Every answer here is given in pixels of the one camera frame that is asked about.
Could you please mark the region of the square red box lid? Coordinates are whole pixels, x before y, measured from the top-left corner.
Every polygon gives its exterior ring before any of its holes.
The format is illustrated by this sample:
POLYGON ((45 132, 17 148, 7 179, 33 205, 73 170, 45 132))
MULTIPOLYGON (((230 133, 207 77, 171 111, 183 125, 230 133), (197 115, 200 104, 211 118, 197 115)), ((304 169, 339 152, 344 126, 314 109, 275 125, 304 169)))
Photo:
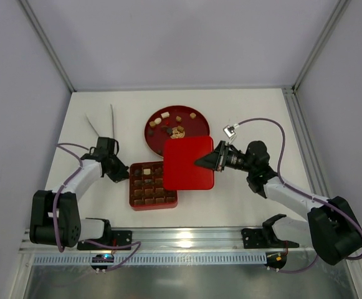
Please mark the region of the square red box lid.
POLYGON ((196 166, 195 161, 213 149, 213 139, 208 135, 167 140, 163 154, 164 188, 170 191, 212 189, 214 171, 196 166))

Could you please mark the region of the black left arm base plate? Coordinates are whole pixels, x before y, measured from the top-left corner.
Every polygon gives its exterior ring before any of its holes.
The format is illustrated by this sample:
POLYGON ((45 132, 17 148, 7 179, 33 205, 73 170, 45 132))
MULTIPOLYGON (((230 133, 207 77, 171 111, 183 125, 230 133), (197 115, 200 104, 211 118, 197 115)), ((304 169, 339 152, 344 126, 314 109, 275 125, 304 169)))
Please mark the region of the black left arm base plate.
POLYGON ((103 236, 99 239, 92 239, 92 241, 103 245, 97 246, 86 241, 79 242, 77 244, 77 250, 109 250, 109 247, 123 247, 120 250, 130 250, 130 244, 132 242, 133 232, 131 230, 106 230, 103 236))

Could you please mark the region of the square red chocolate box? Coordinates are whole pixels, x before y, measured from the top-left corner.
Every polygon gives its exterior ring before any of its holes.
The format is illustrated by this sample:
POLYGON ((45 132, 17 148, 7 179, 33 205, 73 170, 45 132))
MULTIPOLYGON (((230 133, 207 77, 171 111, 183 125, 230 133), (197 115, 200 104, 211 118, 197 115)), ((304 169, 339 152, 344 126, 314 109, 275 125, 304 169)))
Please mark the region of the square red chocolate box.
POLYGON ((178 193, 164 188, 162 161, 134 163, 130 166, 129 205, 134 211, 171 209, 178 205, 178 193), (149 175, 144 169, 151 169, 149 175))

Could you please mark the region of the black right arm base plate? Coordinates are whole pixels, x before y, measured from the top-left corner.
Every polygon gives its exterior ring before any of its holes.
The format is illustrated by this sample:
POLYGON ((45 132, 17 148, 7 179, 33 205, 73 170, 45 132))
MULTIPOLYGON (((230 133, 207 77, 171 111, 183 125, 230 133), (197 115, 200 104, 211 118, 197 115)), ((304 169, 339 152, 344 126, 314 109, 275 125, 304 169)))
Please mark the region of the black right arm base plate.
POLYGON ((300 246, 290 240, 280 240, 272 229, 244 228, 241 236, 244 249, 295 249, 300 246))

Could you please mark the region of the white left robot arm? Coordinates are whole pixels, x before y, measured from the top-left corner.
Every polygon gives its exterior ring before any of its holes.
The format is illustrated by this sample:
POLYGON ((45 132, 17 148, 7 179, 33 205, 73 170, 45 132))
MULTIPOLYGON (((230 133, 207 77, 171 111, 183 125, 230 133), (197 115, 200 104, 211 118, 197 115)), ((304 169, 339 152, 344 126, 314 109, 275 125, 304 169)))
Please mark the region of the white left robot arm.
POLYGON ((118 157, 119 143, 114 138, 99 137, 86 148, 74 143, 57 147, 78 161, 77 169, 60 185, 38 190, 32 198, 29 238, 33 244, 55 245, 59 252, 85 242, 101 248, 113 244, 110 221, 81 219, 79 200, 99 179, 107 176, 113 183, 129 178, 128 166, 118 157))

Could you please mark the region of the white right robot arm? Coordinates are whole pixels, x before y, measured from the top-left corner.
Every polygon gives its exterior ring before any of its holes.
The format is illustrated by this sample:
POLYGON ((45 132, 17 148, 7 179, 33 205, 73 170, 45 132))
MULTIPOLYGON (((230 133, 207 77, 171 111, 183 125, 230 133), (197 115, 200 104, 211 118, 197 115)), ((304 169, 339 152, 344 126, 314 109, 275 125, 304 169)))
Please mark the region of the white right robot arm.
POLYGON ((362 251, 362 228, 347 200, 309 194, 283 179, 269 161, 262 141, 250 142, 245 152, 221 141, 194 163, 211 171, 232 168, 246 172, 246 181, 254 193, 289 208, 307 221, 312 247, 324 262, 336 265, 344 259, 355 259, 354 253, 362 251))

